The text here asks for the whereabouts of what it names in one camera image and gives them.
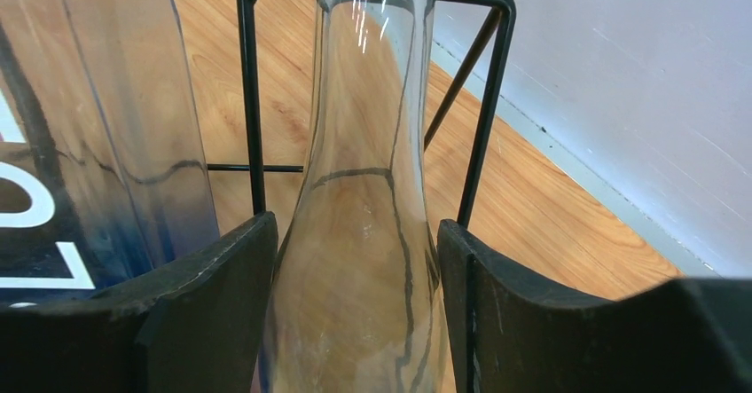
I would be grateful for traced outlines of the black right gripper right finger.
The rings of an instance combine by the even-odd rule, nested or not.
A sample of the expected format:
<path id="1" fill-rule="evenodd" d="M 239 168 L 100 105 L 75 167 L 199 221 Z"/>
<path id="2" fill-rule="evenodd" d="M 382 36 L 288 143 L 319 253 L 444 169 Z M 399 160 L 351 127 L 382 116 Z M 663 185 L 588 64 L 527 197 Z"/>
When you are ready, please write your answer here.
<path id="1" fill-rule="evenodd" d="M 749 279 L 620 300 L 567 287 L 445 219 L 437 251 L 459 392 L 748 392 Z"/>

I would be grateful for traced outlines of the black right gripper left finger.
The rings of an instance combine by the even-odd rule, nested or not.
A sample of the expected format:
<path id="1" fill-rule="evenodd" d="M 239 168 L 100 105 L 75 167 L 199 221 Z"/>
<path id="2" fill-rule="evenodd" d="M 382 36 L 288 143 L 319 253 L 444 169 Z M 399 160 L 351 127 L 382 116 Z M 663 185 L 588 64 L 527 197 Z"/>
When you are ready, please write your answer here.
<path id="1" fill-rule="evenodd" d="M 4 392 L 248 392 L 278 249 L 271 212 L 88 300 L 1 313 Z"/>

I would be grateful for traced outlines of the blue square bottle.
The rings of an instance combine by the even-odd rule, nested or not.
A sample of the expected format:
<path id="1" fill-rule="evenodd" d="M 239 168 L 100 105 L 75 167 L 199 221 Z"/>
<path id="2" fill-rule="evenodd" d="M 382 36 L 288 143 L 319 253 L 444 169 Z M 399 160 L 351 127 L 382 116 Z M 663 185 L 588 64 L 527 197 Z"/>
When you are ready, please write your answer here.
<path id="1" fill-rule="evenodd" d="M 1 304 L 85 299 L 219 237 L 174 0 L 1 0 Z"/>

